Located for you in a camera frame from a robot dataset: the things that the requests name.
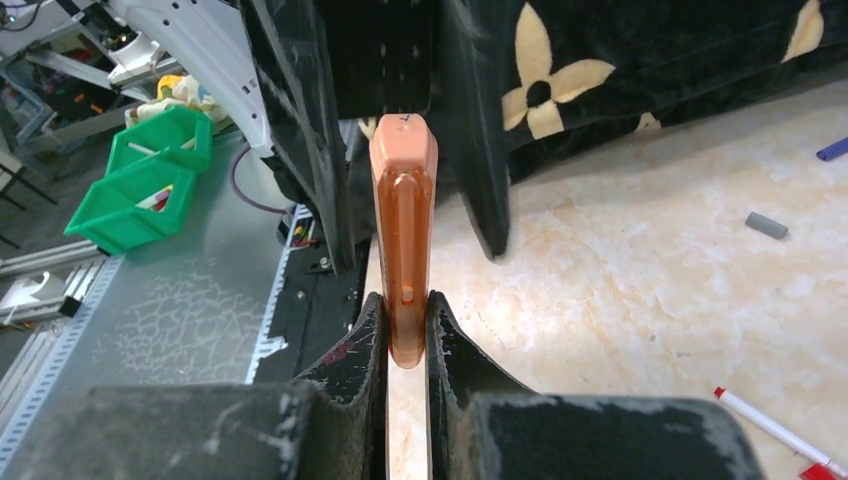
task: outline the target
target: marker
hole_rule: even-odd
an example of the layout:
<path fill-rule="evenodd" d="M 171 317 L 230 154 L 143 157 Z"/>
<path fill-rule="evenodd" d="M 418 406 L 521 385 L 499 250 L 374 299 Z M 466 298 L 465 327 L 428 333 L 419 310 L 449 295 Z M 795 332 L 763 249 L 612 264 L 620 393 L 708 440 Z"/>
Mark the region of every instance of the marker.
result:
<path fill-rule="evenodd" d="M 168 197 L 171 196 L 171 190 L 173 190 L 173 189 L 174 189 L 173 185 L 168 185 L 167 187 L 163 188 L 162 190 L 159 190 L 158 192 L 154 193 L 153 195 L 151 195 L 151 196 L 145 198 L 144 200 L 136 203 L 135 206 L 138 207 L 138 208 L 143 208 L 145 210 L 155 210 L 156 206 L 158 204 L 168 200 Z"/>
<path fill-rule="evenodd" d="M 819 157 L 819 160 L 829 162 L 836 157 L 845 155 L 846 153 L 848 153 L 848 137 L 843 138 L 833 145 L 824 147 L 816 152 L 816 156 Z"/>
<path fill-rule="evenodd" d="M 190 138 L 187 142 L 183 143 L 180 148 L 185 150 L 191 150 L 192 148 L 194 148 L 196 143 L 196 138 Z M 150 148 L 145 147 L 144 145 L 139 145 L 135 142 L 127 142 L 127 146 L 135 150 L 136 152 L 143 153 L 145 155 L 154 155 L 156 153 L 156 150 L 152 150 Z"/>
<path fill-rule="evenodd" d="M 814 463 L 810 468 L 801 472 L 798 477 L 801 480 L 836 480 L 830 470 L 820 463 Z"/>
<path fill-rule="evenodd" d="M 813 447 L 800 437 L 790 432 L 779 423 L 767 417 L 765 414 L 749 405 L 747 402 L 728 392 L 722 387 L 716 387 L 713 394 L 720 402 L 726 404 L 737 413 L 762 428 L 766 433 L 783 442 L 786 446 L 807 457 L 815 463 L 827 467 L 840 478 L 848 478 L 848 470 L 837 465 L 830 457 Z"/>

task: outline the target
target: wire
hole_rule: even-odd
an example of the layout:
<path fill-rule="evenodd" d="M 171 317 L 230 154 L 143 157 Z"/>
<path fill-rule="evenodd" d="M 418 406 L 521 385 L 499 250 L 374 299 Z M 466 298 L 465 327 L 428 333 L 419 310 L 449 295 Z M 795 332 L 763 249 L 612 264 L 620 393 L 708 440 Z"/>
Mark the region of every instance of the wire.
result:
<path fill-rule="evenodd" d="M 6 6 L 7 8 L 8 7 L 23 8 L 23 7 L 29 7 L 29 6 L 35 5 L 35 11 L 32 12 L 32 16 L 29 17 L 29 22 L 27 22 L 27 24 L 24 25 L 23 27 L 21 27 L 21 28 L 9 28 L 6 25 L 0 25 L 0 30 L 5 30 L 7 32 L 23 32 L 27 28 L 31 27 L 32 24 L 35 23 L 35 17 L 38 16 L 38 11 L 41 10 L 41 4 L 44 3 L 44 2 L 45 2 L 45 0 L 38 0 L 37 2 L 27 3 L 27 4 L 15 4 L 15 5 L 4 4 L 4 6 Z"/>
<path fill-rule="evenodd" d="M 239 197 L 244 203 L 250 205 L 253 208 L 257 208 L 259 210 L 262 210 L 263 212 L 279 213 L 279 214 L 289 213 L 288 210 L 284 210 L 282 208 L 270 207 L 268 205 L 259 203 L 255 200 L 253 200 L 252 198 L 248 197 L 247 195 L 245 195 L 244 192 L 242 192 L 241 189 L 239 188 L 238 184 L 236 183 L 236 168 L 238 168 L 239 163 L 241 163 L 241 161 L 244 159 L 244 157 L 247 156 L 247 152 L 249 152 L 249 151 L 250 151 L 250 145 L 244 147 L 244 149 L 242 151 L 240 151 L 239 153 L 236 154 L 236 156 L 233 158 L 232 165 L 230 165 L 230 186 L 233 188 L 233 192 L 235 192 L 236 196 Z"/>

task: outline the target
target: green storage box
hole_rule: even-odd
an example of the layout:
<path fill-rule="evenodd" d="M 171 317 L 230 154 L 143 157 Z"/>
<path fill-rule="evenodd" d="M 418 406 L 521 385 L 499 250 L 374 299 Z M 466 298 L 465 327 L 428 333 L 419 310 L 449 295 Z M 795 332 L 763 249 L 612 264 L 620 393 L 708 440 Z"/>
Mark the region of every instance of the green storage box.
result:
<path fill-rule="evenodd" d="M 161 158 L 113 173 L 92 184 L 65 235 L 80 234 L 112 254 L 178 233 L 194 195 L 197 174 Z M 137 204 L 173 185 L 162 211 Z"/>
<path fill-rule="evenodd" d="M 212 120 L 201 112 L 169 108 L 113 137 L 106 175 L 150 158 L 164 158 L 196 173 L 204 172 L 212 161 L 214 127 Z M 191 140 L 193 145 L 183 148 Z"/>

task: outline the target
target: red marker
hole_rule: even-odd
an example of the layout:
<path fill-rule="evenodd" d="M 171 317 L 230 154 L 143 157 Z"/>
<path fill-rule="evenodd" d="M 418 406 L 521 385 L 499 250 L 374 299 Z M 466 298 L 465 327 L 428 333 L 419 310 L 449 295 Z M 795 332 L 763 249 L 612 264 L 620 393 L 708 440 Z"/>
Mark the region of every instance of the red marker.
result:
<path fill-rule="evenodd" d="M 803 455 L 804 457 L 812 460 L 813 462 L 816 462 L 817 464 L 826 467 L 828 470 L 836 474 L 837 477 L 848 478 L 848 470 L 845 470 L 843 467 L 839 466 L 835 461 L 833 461 L 833 459 L 831 459 L 809 443 L 805 442 L 800 437 L 790 432 L 779 423 L 770 419 L 765 414 L 752 407 L 741 398 L 737 397 L 731 392 L 728 392 L 722 387 L 716 387 L 713 393 L 715 394 L 716 398 L 719 399 L 719 401 L 721 401 L 725 405 L 728 405 L 730 408 L 735 410 L 736 413 L 747 418 L 755 425 L 765 430 L 766 433 L 783 442 L 792 450 L 798 452 L 800 455 Z"/>
<path fill-rule="evenodd" d="M 837 480 L 830 470 L 820 463 L 814 463 L 810 468 L 801 472 L 801 480 Z"/>

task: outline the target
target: metal workbench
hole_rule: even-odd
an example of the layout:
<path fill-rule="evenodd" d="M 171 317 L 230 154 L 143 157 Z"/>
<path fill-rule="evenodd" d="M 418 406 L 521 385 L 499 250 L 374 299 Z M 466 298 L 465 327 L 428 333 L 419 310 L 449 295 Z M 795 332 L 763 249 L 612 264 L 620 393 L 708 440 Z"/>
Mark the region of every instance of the metal workbench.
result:
<path fill-rule="evenodd" d="M 179 235 L 120 259 L 35 424 L 63 395 L 94 386 L 245 381 L 283 246 L 278 216 L 243 203 L 227 182 L 243 145 L 238 132 L 216 140 Z M 0 477 L 17 478 L 17 469 L 13 456 Z"/>

